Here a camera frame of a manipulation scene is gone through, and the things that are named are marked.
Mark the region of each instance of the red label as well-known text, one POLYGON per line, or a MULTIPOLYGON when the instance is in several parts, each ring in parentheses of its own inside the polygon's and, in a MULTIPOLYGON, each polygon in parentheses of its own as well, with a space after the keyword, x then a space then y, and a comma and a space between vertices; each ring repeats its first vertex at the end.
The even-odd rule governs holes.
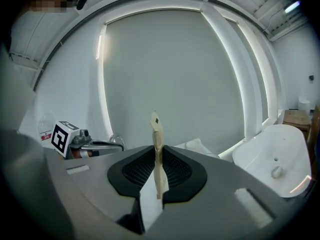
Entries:
POLYGON ((50 138, 51 138, 51 133, 49 133, 48 135, 41 136, 41 140, 42 141, 45 141, 45 140, 50 139, 50 138))

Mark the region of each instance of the ceiling light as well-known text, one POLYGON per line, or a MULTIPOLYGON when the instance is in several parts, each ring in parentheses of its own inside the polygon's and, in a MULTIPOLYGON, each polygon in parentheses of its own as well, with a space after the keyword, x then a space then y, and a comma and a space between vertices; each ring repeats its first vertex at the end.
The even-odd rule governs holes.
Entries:
POLYGON ((297 8, 300 5, 300 1, 296 1, 294 3, 292 3, 291 5, 289 5, 287 8, 284 9, 285 13, 289 13, 291 12, 293 9, 297 8))

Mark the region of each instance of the gray surface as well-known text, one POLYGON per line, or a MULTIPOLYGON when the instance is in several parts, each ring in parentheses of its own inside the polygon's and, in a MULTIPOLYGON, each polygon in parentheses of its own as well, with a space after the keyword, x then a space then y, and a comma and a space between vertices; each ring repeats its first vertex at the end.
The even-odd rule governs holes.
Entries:
MULTIPOLYGON (((117 155, 118 154, 112 158, 109 158, 115 162, 118 159, 121 159, 121 156, 117 155)), ((90 170, 72 175, 68 175, 66 169, 68 169, 69 166, 73 167, 74 165, 80 166, 85 164, 85 158, 61 160, 59 159, 56 151, 47 148, 45 149, 45 156, 55 190, 70 218, 74 235, 77 239, 141 239, 141 236, 116 224, 112 219, 112 216, 115 218, 118 216, 119 211, 122 211, 123 213, 128 212, 129 203, 133 204, 133 198, 125 197, 127 200, 124 200, 121 199, 121 196, 119 196, 120 199, 116 202, 116 204, 119 205, 117 207, 114 203, 109 202, 107 198, 102 200, 102 204, 98 204, 97 200, 101 200, 100 196, 98 196, 100 193, 99 190, 92 195, 86 196, 88 189, 96 189, 95 186, 90 186, 95 183, 89 182, 89 180, 86 179, 81 183, 79 182, 80 178, 76 177, 77 174, 79 176, 85 172, 93 173, 93 176, 89 176, 89 179, 93 179, 94 177, 98 176, 99 173, 94 172, 93 164, 96 164, 96 158, 100 158, 100 156, 88 158, 88 160, 92 160, 92 163, 88 161, 90 164, 89 166, 91 166, 90 170), (107 212, 105 210, 106 206, 104 206, 103 203, 109 203, 112 209, 107 212)), ((96 178, 96 180, 100 182, 101 180, 104 181, 103 179, 99 178, 96 178)))
POLYGON ((244 138, 234 69, 201 13, 162 10, 115 21, 106 27, 104 51, 112 130, 129 149, 152 145, 153 111, 167 145, 200 138, 219 154, 244 138))
MULTIPOLYGON (((201 163, 208 180, 203 189, 189 202, 166 204, 163 213, 145 235, 137 235, 121 227, 109 217, 115 210, 127 213, 119 200, 112 203, 107 198, 85 196, 86 189, 97 180, 108 185, 106 168, 116 161, 130 156, 144 147, 101 157, 60 160, 52 149, 42 147, 29 137, 15 131, 0 130, 1 171, 14 197, 26 212, 49 234, 58 239, 245 239, 272 238, 305 204, 306 199, 289 205, 250 174, 232 163, 205 155, 173 148, 201 163), (67 174, 69 166, 90 164, 88 179, 75 184, 75 178, 67 174), (105 170, 105 174, 96 173, 105 170), (275 218, 261 230, 255 231, 251 218, 234 197, 238 188, 248 188, 261 205, 275 218), (99 203, 110 203, 105 210, 99 203)), ((94 189, 95 196, 105 195, 105 190, 94 189)))
POLYGON ((237 23, 231 22, 230 20, 227 20, 227 22, 231 25, 231 27, 235 30, 239 38, 241 39, 244 47, 246 48, 247 52, 249 53, 250 59, 253 63, 253 67, 255 69, 256 77, 258 79, 259 87, 260 87, 260 94, 261 94, 261 103, 262 103, 262 122, 268 119, 268 101, 267 101, 267 93, 266 93, 266 87, 265 82, 262 77, 261 69, 259 67, 257 58, 255 56, 254 50, 251 48, 250 43, 248 42, 248 39, 242 32, 242 30, 239 28, 237 23))
POLYGON ((119 220, 126 214, 131 214, 135 199, 121 196, 109 183, 107 172, 116 162, 125 159, 132 154, 143 150, 139 147, 128 152, 118 152, 113 155, 101 155, 81 159, 62 161, 65 169, 89 166, 89 170, 70 175, 73 182, 78 186, 83 195, 102 213, 113 221, 119 220))
POLYGON ((253 192, 275 217, 290 209, 276 193, 235 164, 193 155, 185 149, 173 149, 201 163, 207 172, 207 182, 190 201, 166 204, 146 236, 158 239, 235 239, 256 231, 257 226, 234 195, 239 188, 253 192))

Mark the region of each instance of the white wall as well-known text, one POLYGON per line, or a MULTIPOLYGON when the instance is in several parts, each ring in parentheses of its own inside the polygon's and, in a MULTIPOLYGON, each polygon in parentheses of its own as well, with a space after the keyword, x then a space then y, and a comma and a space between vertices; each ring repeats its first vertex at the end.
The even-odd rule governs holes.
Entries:
POLYGON ((289 109, 298 108, 302 91, 310 109, 320 101, 320 44, 312 26, 307 25, 272 43, 280 62, 289 109))
POLYGON ((26 113, 20 132, 39 140, 37 126, 46 113, 55 120, 66 120, 82 129, 88 129, 93 138, 97 129, 93 123, 93 111, 99 105, 92 103, 92 61, 97 22, 94 18, 75 31, 59 48, 44 71, 36 89, 34 103, 26 113))

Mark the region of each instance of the blurred person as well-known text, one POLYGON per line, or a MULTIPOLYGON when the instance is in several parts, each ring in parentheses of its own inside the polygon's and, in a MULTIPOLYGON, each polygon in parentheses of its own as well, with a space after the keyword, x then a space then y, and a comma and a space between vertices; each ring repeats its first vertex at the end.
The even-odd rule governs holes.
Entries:
POLYGON ((3 22, 4 31, 1 33, 1 39, 4 42, 7 51, 11 46, 11 27, 14 22, 27 11, 61 13, 67 8, 75 6, 77 0, 10 0, 7 3, 1 0, 1 7, 10 7, 9 14, 3 22))

